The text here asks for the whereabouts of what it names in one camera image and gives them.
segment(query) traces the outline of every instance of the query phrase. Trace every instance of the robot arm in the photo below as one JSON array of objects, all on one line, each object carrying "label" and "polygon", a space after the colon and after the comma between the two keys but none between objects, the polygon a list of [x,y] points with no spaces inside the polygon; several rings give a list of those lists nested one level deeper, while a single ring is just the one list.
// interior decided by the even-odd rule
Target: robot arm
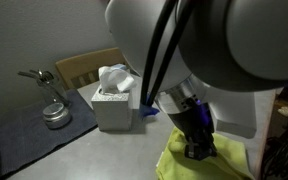
[{"label": "robot arm", "polygon": [[[288,85],[288,1],[197,2],[155,100],[184,132],[188,141],[186,156],[201,160],[215,156],[216,149],[211,135],[213,123],[203,103],[206,88],[200,80],[231,91]],[[106,11],[117,45],[141,76],[164,3],[112,0]],[[151,82],[157,77],[178,25],[182,3],[186,1],[178,2],[164,30]]]}]

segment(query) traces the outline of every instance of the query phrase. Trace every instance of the yellow towel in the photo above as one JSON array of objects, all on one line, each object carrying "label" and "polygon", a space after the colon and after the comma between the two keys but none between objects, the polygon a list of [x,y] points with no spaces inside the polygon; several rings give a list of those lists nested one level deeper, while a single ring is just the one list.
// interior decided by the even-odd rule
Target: yellow towel
[{"label": "yellow towel", "polygon": [[156,173],[159,180],[255,179],[248,170],[244,144],[213,134],[217,157],[197,161],[184,157],[186,140],[177,128],[168,140]]}]

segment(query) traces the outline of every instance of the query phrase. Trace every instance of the gray table surface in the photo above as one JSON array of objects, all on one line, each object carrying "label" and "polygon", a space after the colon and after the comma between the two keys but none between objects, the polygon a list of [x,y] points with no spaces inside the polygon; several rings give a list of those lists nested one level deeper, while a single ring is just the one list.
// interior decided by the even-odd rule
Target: gray table surface
[{"label": "gray table surface", "polygon": [[[165,148],[174,127],[165,113],[137,118],[141,79],[136,78],[134,89],[134,115],[132,130],[126,132],[101,132],[98,128],[65,147],[12,175],[11,180],[41,179],[100,179],[100,180],[151,180],[156,163]],[[80,88],[78,91],[91,105],[91,98],[99,83]],[[244,142],[250,171],[258,177],[275,91],[255,93],[257,133],[253,139],[218,132]]]}]

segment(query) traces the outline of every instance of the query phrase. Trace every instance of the chair backrest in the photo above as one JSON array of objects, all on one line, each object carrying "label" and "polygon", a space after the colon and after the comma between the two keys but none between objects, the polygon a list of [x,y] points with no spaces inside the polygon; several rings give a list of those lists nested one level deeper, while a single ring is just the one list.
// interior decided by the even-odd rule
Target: chair backrest
[{"label": "chair backrest", "polygon": [[64,86],[76,89],[99,80],[98,69],[102,66],[125,64],[118,48],[105,49],[63,59],[55,63]]}]

